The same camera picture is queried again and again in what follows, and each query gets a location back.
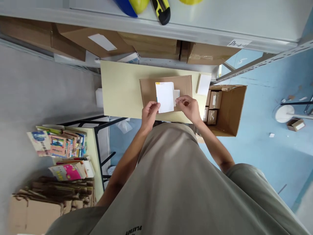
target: table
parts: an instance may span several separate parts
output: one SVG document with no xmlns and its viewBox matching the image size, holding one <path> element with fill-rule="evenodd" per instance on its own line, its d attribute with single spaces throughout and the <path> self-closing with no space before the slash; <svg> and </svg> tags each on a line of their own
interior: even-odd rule
<svg viewBox="0 0 313 235">
<path fill-rule="evenodd" d="M 103 60 L 101 72 L 105 115 L 141 119 L 143 104 L 139 80 L 183 75 L 192 76 L 192 96 L 198 101 L 200 116 L 204 115 L 207 96 L 196 94 L 199 72 Z M 183 112 L 157 114 L 156 120 L 191 123 Z"/>
</svg>

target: brown box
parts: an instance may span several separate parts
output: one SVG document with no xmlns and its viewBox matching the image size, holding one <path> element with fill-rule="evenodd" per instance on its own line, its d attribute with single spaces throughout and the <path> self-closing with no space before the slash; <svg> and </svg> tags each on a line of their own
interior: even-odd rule
<svg viewBox="0 0 313 235">
<path fill-rule="evenodd" d="M 221 107 L 222 95 L 223 95 L 222 91 L 210 92 L 210 101 L 208 104 L 209 109 L 219 109 Z"/>
<path fill-rule="evenodd" d="M 118 32 L 123 40 L 135 48 L 140 54 L 142 52 L 166 52 L 170 54 L 176 53 L 176 39 L 167 39 L 140 34 Z"/>
<path fill-rule="evenodd" d="M 86 50 L 58 33 L 55 23 L 0 17 L 3 34 L 47 51 L 85 61 Z"/>
<path fill-rule="evenodd" d="M 236 136 L 241 111 L 244 104 L 247 86 L 242 85 L 217 85 L 210 86 L 210 90 L 221 91 L 223 99 L 216 118 L 216 125 L 208 125 L 208 128 L 216 136 Z"/>
<path fill-rule="evenodd" d="M 182 41 L 181 51 L 179 55 L 180 61 L 187 62 L 189 47 L 190 47 L 190 42 Z"/>
<path fill-rule="evenodd" d="M 96 56 L 99 56 L 100 58 L 135 52 L 135 49 L 132 46 L 128 45 L 126 42 L 124 42 L 118 32 L 115 31 L 86 28 L 68 24 L 56 24 L 56 26 L 60 34 L 62 34 L 64 37 L 77 43 L 78 45 L 82 46 Z M 98 36 L 100 37 L 99 41 L 102 46 L 88 38 L 97 34 L 100 34 Z M 116 49 L 106 50 L 103 47 L 103 44 L 107 44 L 107 42 L 104 41 L 105 39 L 112 43 Z"/>
<path fill-rule="evenodd" d="M 63 206 L 44 201 L 11 197 L 8 216 L 9 234 L 45 234 L 62 215 Z"/>
<path fill-rule="evenodd" d="M 287 122 L 287 128 L 291 131 L 297 132 L 301 128 L 305 127 L 304 120 L 300 118 L 293 118 Z"/>
<path fill-rule="evenodd" d="M 203 116 L 203 119 L 202 119 L 202 121 L 204 121 L 204 122 L 208 121 L 208 111 L 209 111 L 209 107 L 205 107 L 204 116 Z"/>
<path fill-rule="evenodd" d="M 191 43 L 187 64 L 221 65 L 240 49 L 215 46 L 202 43 Z"/>
<path fill-rule="evenodd" d="M 207 123 L 208 125 L 215 125 L 217 118 L 217 110 L 208 110 L 208 118 Z"/>
<path fill-rule="evenodd" d="M 143 106 L 146 106 L 149 101 L 157 101 L 156 82 L 173 82 L 174 89 L 180 90 L 180 96 L 189 95 L 192 97 L 191 75 L 164 78 L 146 78 L 140 79 L 139 81 Z M 174 112 L 176 111 L 181 111 L 178 105 L 174 107 Z"/>
<path fill-rule="evenodd" d="M 178 40 L 175 53 L 148 50 L 148 51 L 139 51 L 138 54 L 140 55 L 140 57 L 143 57 L 143 58 L 179 60 L 180 45 L 181 45 L 181 41 Z"/>
</svg>

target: blue object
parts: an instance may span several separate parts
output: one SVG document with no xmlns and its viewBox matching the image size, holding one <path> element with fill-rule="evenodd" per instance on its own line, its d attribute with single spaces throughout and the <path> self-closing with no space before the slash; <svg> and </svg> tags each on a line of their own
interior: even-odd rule
<svg viewBox="0 0 313 235">
<path fill-rule="evenodd" d="M 138 17 L 129 0 L 114 0 L 114 2 L 126 15 L 135 18 Z"/>
</svg>

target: box flap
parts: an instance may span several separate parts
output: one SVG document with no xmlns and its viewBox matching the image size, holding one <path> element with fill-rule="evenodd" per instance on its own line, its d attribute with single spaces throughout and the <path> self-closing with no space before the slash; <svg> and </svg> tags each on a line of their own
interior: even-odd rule
<svg viewBox="0 0 313 235">
<path fill-rule="evenodd" d="M 164 77 L 164 78 L 146 78 L 140 79 L 140 89 L 142 95 L 142 103 L 145 106 L 149 101 L 157 101 L 156 82 L 173 82 L 174 89 L 180 90 L 180 96 L 189 95 L 192 97 L 192 81 L 191 75 Z M 174 111 L 181 111 L 176 105 Z"/>
</svg>

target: white label sticker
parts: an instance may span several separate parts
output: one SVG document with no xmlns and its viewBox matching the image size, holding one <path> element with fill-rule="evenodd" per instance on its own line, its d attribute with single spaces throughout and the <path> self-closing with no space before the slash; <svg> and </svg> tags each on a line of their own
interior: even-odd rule
<svg viewBox="0 0 313 235">
<path fill-rule="evenodd" d="M 216 96 L 213 96 L 213 101 L 212 101 L 212 105 L 216 104 Z"/>
<path fill-rule="evenodd" d="M 95 34 L 92 36 L 89 36 L 92 41 L 94 41 L 96 44 L 98 44 L 100 47 L 103 47 L 107 51 L 113 51 L 117 48 L 103 35 L 101 34 Z"/>
<path fill-rule="evenodd" d="M 228 44 L 228 47 L 235 47 L 235 48 L 244 48 L 246 45 L 251 43 L 252 41 L 244 40 L 244 39 L 234 39 Z"/>
</svg>

